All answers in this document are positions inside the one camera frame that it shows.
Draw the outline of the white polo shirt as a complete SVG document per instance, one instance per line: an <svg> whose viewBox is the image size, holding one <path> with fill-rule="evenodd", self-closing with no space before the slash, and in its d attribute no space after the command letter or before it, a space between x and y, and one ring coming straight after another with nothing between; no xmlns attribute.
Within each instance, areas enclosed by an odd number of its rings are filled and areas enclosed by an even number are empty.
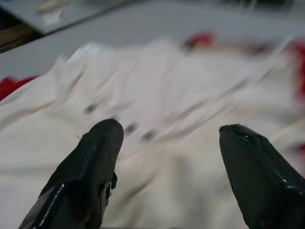
<svg viewBox="0 0 305 229"><path fill-rule="evenodd" d="M58 164L97 122L125 129L107 227L248 229L218 129L268 137L303 173L305 101L285 52L188 50L167 40L88 44L0 102L0 229L17 229Z"/></svg>

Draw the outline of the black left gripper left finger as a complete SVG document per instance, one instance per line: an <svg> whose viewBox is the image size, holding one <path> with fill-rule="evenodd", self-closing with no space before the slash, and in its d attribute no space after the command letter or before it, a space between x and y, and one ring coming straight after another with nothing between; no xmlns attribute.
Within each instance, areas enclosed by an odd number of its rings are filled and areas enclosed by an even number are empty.
<svg viewBox="0 0 305 229"><path fill-rule="evenodd" d="M95 124L58 165L19 229L100 229L123 136L115 119Z"/></svg>

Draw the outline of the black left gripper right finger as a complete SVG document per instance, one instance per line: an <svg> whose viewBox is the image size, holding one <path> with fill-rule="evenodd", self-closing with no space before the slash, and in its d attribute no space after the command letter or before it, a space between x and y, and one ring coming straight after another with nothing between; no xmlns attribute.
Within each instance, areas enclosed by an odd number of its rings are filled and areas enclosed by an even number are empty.
<svg viewBox="0 0 305 229"><path fill-rule="evenodd" d="M305 178L254 130L223 125L219 145L249 229L305 229Z"/></svg>

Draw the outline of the red garment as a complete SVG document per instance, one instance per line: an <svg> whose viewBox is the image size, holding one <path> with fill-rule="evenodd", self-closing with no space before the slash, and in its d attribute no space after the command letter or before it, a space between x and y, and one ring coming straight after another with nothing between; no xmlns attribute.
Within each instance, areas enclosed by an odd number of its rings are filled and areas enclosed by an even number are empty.
<svg viewBox="0 0 305 229"><path fill-rule="evenodd" d="M289 42L287 50L293 55L296 65L296 91L298 97L305 101L305 39Z"/></svg>
<svg viewBox="0 0 305 229"><path fill-rule="evenodd" d="M215 35L212 32L197 33L189 38L184 45L190 49L194 48L210 48L215 41Z"/></svg>
<svg viewBox="0 0 305 229"><path fill-rule="evenodd" d="M8 95L25 85L26 83L34 80L37 76L27 77L22 80L17 80L14 77L8 76L0 81L0 101L6 98Z"/></svg>

